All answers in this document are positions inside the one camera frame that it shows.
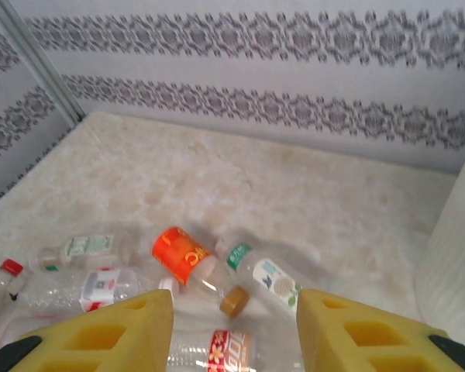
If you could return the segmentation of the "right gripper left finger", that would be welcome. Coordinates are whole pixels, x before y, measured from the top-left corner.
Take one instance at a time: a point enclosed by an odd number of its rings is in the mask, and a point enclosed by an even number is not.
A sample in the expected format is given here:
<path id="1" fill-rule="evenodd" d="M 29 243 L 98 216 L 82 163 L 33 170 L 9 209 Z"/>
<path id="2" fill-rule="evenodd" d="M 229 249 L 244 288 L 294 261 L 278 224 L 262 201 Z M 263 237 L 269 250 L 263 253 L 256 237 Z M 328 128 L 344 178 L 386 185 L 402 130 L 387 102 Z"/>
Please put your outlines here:
<path id="1" fill-rule="evenodd" d="M 173 324 L 170 291 L 149 291 L 19 337 L 0 371 L 164 371 Z"/>

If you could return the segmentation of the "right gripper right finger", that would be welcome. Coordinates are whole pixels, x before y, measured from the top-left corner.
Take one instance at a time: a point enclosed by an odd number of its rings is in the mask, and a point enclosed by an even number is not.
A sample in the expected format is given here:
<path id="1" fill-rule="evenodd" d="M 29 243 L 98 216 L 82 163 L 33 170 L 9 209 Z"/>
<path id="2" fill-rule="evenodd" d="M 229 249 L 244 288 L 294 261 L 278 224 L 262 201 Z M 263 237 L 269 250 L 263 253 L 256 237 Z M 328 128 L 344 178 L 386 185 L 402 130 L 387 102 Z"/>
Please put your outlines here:
<path id="1" fill-rule="evenodd" d="M 445 331 L 329 292 L 299 292 L 297 327 L 306 371 L 465 371 Z"/>

